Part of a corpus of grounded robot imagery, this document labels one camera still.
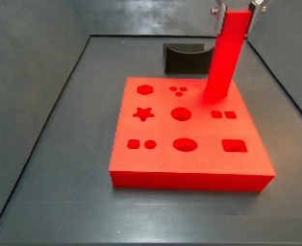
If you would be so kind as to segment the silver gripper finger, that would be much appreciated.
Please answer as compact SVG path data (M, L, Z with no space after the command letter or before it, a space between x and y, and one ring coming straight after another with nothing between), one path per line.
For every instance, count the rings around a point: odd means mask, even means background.
M267 11L268 2L269 0L251 0L249 2L251 23L249 23L248 33L251 33L257 20L260 19L261 15L264 15Z
M221 32L223 21L227 11L227 5L221 0L216 0L216 5L210 7L210 15L216 18L216 34Z

